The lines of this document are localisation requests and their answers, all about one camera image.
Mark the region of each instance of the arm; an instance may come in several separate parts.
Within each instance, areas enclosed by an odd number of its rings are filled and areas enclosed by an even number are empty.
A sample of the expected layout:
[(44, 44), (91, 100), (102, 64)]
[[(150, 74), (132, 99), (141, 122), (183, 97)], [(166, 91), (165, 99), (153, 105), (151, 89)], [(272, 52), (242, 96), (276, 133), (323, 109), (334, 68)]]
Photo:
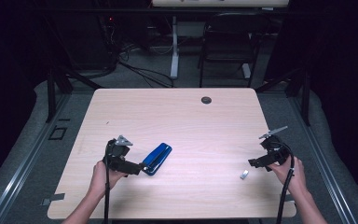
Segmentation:
[[(126, 174), (121, 172), (109, 170), (110, 188), (114, 187), (118, 180), (125, 175)], [(92, 174), (87, 194), (63, 223), (87, 223), (95, 207), (104, 196), (105, 182), (106, 168), (102, 161), (98, 161), (94, 166), (94, 172)]]
[[(271, 164), (268, 166), (279, 178), (281, 183), (284, 183), (287, 177), (287, 173), (290, 169), (290, 160), (291, 158), (289, 157), (282, 165)], [(295, 199), (303, 223), (327, 223), (307, 189), (304, 166), (302, 161), (297, 157), (295, 157), (295, 170), (289, 184), (289, 192)]]

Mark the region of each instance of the small white object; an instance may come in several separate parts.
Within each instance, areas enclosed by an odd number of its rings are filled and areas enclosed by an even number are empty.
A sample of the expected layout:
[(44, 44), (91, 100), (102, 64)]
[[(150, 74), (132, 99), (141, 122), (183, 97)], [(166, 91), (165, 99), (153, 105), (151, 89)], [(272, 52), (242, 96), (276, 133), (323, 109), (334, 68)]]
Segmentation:
[(241, 179), (244, 179), (249, 174), (249, 171), (245, 170), (240, 176)]
[(242, 64), (242, 72), (243, 72), (243, 77), (244, 78), (250, 78), (251, 77), (251, 69), (249, 68), (248, 63), (243, 63)]

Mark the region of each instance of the forearm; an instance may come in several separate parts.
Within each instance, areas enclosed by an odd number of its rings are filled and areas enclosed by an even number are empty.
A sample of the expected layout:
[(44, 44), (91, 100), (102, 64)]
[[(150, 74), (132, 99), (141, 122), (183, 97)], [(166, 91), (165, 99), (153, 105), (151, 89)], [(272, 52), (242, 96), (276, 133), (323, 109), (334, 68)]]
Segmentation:
[(291, 194), (296, 202), (297, 210), (299, 211), (304, 224), (324, 224), (321, 212), (319, 211), (312, 195), (306, 189), (292, 190)]
[(77, 208), (63, 223), (87, 223), (101, 198), (102, 197), (99, 195), (87, 193), (83, 200), (80, 202), (80, 204), (77, 206)]

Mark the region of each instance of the wooden table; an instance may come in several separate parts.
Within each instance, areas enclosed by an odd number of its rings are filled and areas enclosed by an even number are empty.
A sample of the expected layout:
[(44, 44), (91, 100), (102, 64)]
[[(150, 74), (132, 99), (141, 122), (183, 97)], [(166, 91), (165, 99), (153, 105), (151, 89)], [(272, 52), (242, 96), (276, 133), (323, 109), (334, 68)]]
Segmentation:
[[(248, 162), (266, 155), (258, 137), (268, 130), (252, 89), (97, 90), (56, 190), (64, 199), (51, 203), (48, 216), (75, 209), (107, 141), (123, 134), (133, 142), (127, 161), (141, 162), (161, 142), (172, 152), (155, 175), (118, 181), (110, 218), (276, 217), (282, 184)], [(103, 218), (103, 205), (91, 218)], [(284, 208), (285, 217), (295, 215), (293, 203)]]

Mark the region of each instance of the blue object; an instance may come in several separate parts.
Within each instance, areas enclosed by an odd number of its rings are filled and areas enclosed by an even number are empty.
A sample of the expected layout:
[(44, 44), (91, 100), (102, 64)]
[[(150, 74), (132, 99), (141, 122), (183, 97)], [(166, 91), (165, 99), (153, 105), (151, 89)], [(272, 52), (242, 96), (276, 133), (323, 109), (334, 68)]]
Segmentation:
[(170, 146), (161, 143), (144, 159), (144, 172), (148, 175), (154, 175), (165, 159), (167, 159), (168, 155), (170, 155), (171, 151), (172, 148)]

